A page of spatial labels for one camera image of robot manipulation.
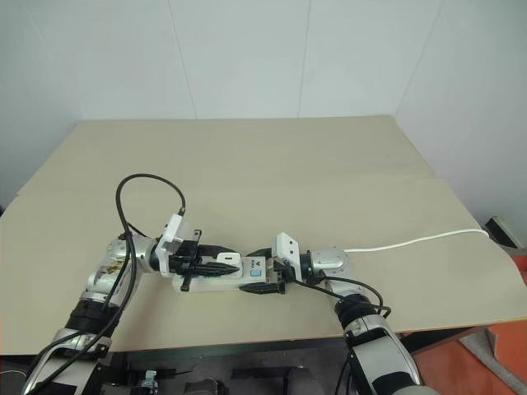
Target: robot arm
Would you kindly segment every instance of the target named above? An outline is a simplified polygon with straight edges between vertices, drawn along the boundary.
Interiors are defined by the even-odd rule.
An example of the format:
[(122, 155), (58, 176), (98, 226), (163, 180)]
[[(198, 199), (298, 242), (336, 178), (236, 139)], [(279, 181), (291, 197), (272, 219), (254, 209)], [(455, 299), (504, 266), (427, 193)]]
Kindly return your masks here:
[[(105, 259), (88, 277), (86, 288), (65, 327), (57, 331), (53, 342), (37, 355), (35, 363), (30, 366), (23, 394), (97, 393), (94, 386), (98, 383), (100, 387), (101, 380), (97, 376), (103, 373), (98, 360), (106, 356), (111, 346), (111, 336), (126, 307), (123, 304), (130, 300), (126, 298), (128, 287), (132, 287), (133, 294), (142, 274), (153, 272), (148, 263), (155, 240), (134, 235), (133, 242), (138, 263), (133, 284), (130, 284), (131, 265), (123, 269), (127, 251), (126, 241), (120, 237), (108, 246)], [(101, 331), (102, 336), (96, 339)], [(74, 360), (56, 378), (46, 385), (39, 384), (62, 369), (65, 363), (91, 343), (82, 357)]]
[(298, 243), (282, 233), (274, 243), (273, 256), (294, 268), (296, 281), (305, 278), (311, 285), (324, 281), (326, 290), (341, 296), (330, 298), (349, 347), (353, 382), (361, 395), (437, 394), (421, 386), (413, 358), (380, 315), (380, 309), (370, 303), (364, 290), (367, 285), (356, 280), (347, 253), (324, 249), (300, 254)]
[[(173, 215), (159, 240), (129, 232), (120, 204), (120, 191), (130, 179), (146, 177), (169, 184), (181, 196), (182, 207)], [(103, 262), (88, 278), (77, 306), (54, 341), (35, 358), (22, 390), (25, 395), (46, 393), (88, 395), (100, 391), (102, 367), (111, 345), (111, 336), (144, 273), (160, 272), (174, 277), (180, 290), (194, 285), (211, 290), (209, 277), (219, 277), (219, 288), (239, 287), (257, 294), (285, 293), (286, 282), (315, 285), (325, 281), (332, 295), (335, 312), (342, 324), (350, 350), (349, 364), (361, 395), (430, 395), (435, 392), (420, 386), (419, 373), (412, 357), (378, 314), (363, 289), (354, 280), (347, 255), (342, 250), (326, 249), (300, 254), (298, 243), (285, 233), (274, 240), (271, 249), (247, 257), (217, 246), (198, 245), (200, 230), (184, 240), (184, 197), (169, 181), (152, 174), (133, 174), (117, 188), (118, 213), (127, 233), (107, 248)], [(132, 254), (131, 264), (128, 255)], [(266, 261), (273, 258), (277, 283), (268, 282)]]

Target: table surface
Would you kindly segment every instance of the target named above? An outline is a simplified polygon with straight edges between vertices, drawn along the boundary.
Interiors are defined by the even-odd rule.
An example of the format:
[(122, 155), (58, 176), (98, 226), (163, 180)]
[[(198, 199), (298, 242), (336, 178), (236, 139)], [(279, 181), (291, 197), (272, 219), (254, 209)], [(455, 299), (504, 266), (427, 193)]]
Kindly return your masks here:
[[(117, 183), (159, 174), (187, 197), (202, 242), (248, 253), (281, 231), (301, 249), (393, 244), (478, 227), (389, 116), (77, 125), (0, 219), (2, 354), (35, 353), (67, 321), (88, 275), (122, 230)], [(159, 235), (180, 202), (165, 185), (124, 190), (129, 220)], [(527, 316), (511, 259), (481, 234), (353, 253), (360, 280), (385, 297), (397, 331)], [(181, 294), (145, 275), (113, 336), (114, 351), (339, 337), (327, 296)]]

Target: orange floor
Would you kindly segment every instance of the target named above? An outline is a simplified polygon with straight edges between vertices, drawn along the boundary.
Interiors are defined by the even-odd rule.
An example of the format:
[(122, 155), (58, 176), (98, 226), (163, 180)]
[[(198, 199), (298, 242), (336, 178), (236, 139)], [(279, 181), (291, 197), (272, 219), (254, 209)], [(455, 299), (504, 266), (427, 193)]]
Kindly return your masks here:
[[(527, 257), (514, 258), (527, 284)], [(527, 382), (527, 321), (503, 323), (490, 329), (498, 335), (497, 357), (508, 370)], [(422, 379), (448, 395), (515, 395), (460, 342), (449, 342), (415, 356)]]

